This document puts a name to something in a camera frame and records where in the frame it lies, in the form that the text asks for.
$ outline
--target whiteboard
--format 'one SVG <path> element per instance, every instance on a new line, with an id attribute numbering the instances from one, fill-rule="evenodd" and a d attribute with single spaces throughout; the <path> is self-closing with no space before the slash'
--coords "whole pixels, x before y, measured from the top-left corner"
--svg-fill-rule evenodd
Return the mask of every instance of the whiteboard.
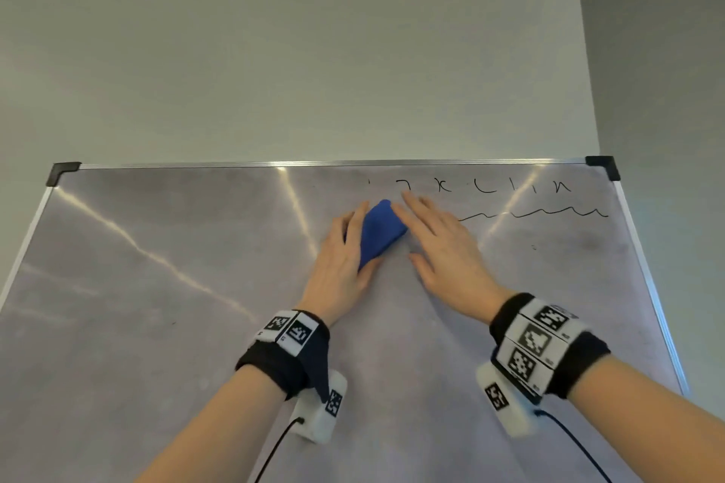
<path id="1" fill-rule="evenodd" d="M 409 187 L 463 220 L 503 285 L 566 306 L 686 393 L 621 185 L 602 167 L 81 166 L 46 190 L 0 298 L 0 480 L 133 478 L 300 298 L 332 217 Z M 332 328 L 330 366 L 349 381 L 332 442 L 287 437 L 264 481 L 599 481 L 549 421 L 507 438 L 474 377 L 488 329 L 426 294 L 406 257 L 417 249 L 410 234 L 396 243 Z M 610 477 L 637 481 L 570 404 L 542 406 Z"/>

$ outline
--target black cable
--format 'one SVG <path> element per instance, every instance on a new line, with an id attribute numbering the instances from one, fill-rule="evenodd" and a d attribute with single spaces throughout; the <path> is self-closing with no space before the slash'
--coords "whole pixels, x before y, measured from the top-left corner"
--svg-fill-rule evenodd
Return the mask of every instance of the black cable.
<path id="1" fill-rule="evenodd" d="M 289 426 L 287 426 L 287 427 L 286 427 L 286 429 L 284 430 L 284 432 L 282 432 L 282 435 L 280 435 L 280 436 L 279 436 L 279 439 L 278 439 L 278 440 L 277 440 L 277 442 L 275 443 L 275 446 L 274 446 L 274 448 L 272 449 L 272 452 L 270 452 L 270 455 L 269 455 L 269 456 L 267 456 L 267 460 L 265 461 L 265 465 L 264 465 L 264 466 L 262 466 L 262 469 L 261 469 L 261 470 L 259 470 L 259 475 L 257 475 L 257 478 L 255 479 L 255 483 L 259 483 L 259 480 L 260 480 L 260 479 L 262 478 L 262 474 L 264 474 L 264 473 L 265 473 L 265 470 L 267 469 L 267 464 L 269 464 L 270 460 L 272 460 L 272 457 L 274 456 L 274 453 L 275 453 L 275 452 L 277 452 L 277 447 L 279 447 L 279 444 L 280 444 L 280 443 L 282 442 L 282 440 L 284 439 L 284 436 L 285 436 L 285 435 L 287 434 L 287 432 L 288 432 L 288 431 L 289 431 L 289 430 L 290 430 L 290 429 L 291 429 L 291 428 L 292 428 L 292 427 L 293 427 L 293 426 L 294 426 L 294 425 L 295 425 L 295 424 L 296 424 L 297 422 L 299 422 L 300 424 L 304 424 L 304 418 L 303 418 L 302 416 L 298 416 L 297 418 L 295 418 L 295 420 L 293 420 L 292 422 L 290 422 L 290 423 L 289 423 Z"/>
<path id="2" fill-rule="evenodd" d="M 597 469 L 597 470 L 599 471 L 599 473 L 600 473 L 600 474 L 602 474 L 602 477 L 604 478 L 604 480 L 605 480 L 605 481 L 606 481 L 607 483 L 612 483 L 612 480 L 611 480 L 611 479 L 609 479 L 609 476 L 608 476 L 608 475 L 607 475 L 606 473 L 604 473 L 604 470 L 602 470 L 602 466 L 600 466 L 600 465 L 599 465 L 599 464 L 597 463 L 597 461 L 593 459 L 592 455 L 590 455 L 590 454 L 589 454 L 589 451 L 587 451 L 587 450 L 585 449 L 585 446 L 584 446 L 584 445 L 582 445 L 582 443 L 580 443 L 580 442 L 579 442 L 579 440 L 578 440 L 578 439 L 576 439 L 576 437 L 574 436 L 574 434 L 573 434 L 573 433 L 571 433 L 571 432 L 570 432 L 570 431 L 569 431 L 569 430 L 567 429 L 567 427 L 566 427 L 566 426 L 564 426 L 564 424 L 562 424 L 561 422 L 559 422 L 559 421 L 557 420 L 557 418 L 556 418 L 556 417 L 555 417 L 555 416 L 554 416 L 553 414 L 549 414 L 549 413 L 548 413 L 547 411 L 542 411 L 542 410 L 541 410 L 540 408 L 536 409 L 536 410 L 534 411 L 534 414 L 535 414 L 535 415 L 537 415 L 537 416 L 547 416 L 548 418 L 551 418 L 551 419 L 552 419 L 552 420 L 553 420 L 554 422 L 556 422 L 556 424 L 557 424 L 557 425 L 558 425 L 558 426 L 559 426 L 559 427 L 560 427 L 560 428 L 561 428 L 562 430 L 564 430 L 564 433 L 566 433 L 566 434 L 567 434 L 567 435 L 568 435 L 569 437 L 571 437 L 571 440 L 572 440 L 572 441 L 574 441 L 574 442 L 576 443 L 576 446 L 577 446 L 577 447 L 579 447 L 579 448 L 580 448 L 580 449 L 582 450 L 582 452 L 583 452 L 583 453 L 585 454 L 585 456 L 586 456 L 586 457 L 587 457 L 587 458 L 589 459 L 589 461 L 590 461 L 590 462 L 591 462 L 592 464 L 594 464 L 594 468 L 596 468 L 596 469 Z"/>

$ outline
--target gray wall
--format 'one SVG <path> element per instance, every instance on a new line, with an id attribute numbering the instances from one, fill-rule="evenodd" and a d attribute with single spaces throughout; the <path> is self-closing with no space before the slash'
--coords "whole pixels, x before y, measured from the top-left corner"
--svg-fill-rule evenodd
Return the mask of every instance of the gray wall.
<path id="1" fill-rule="evenodd" d="M 598 151 L 579 0 L 0 0 L 0 280 L 50 165 Z"/>
<path id="2" fill-rule="evenodd" d="M 725 418 L 725 0 L 582 0 L 616 156 L 694 399 Z"/>

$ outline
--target blue eraser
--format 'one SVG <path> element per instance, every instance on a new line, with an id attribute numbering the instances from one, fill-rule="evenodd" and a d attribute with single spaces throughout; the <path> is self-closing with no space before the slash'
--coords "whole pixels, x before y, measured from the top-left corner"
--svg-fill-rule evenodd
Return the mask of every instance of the blue eraser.
<path id="1" fill-rule="evenodd" d="M 407 227 L 395 215 L 390 207 L 390 201 L 387 199 L 383 199 L 373 206 L 367 212 L 362 223 L 359 268 L 385 252 L 390 245 L 405 235 L 405 231 L 407 231 Z"/>

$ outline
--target left hand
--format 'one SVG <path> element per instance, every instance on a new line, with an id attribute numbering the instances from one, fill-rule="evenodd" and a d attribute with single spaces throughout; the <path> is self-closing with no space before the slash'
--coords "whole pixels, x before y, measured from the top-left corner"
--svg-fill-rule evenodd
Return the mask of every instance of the left hand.
<path id="1" fill-rule="evenodd" d="M 330 327 L 358 302 L 382 262 L 375 258 L 360 269 L 360 236 L 367 214 L 367 201 L 355 212 L 332 220 L 322 242 L 313 274 L 296 309 L 309 311 Z"/>

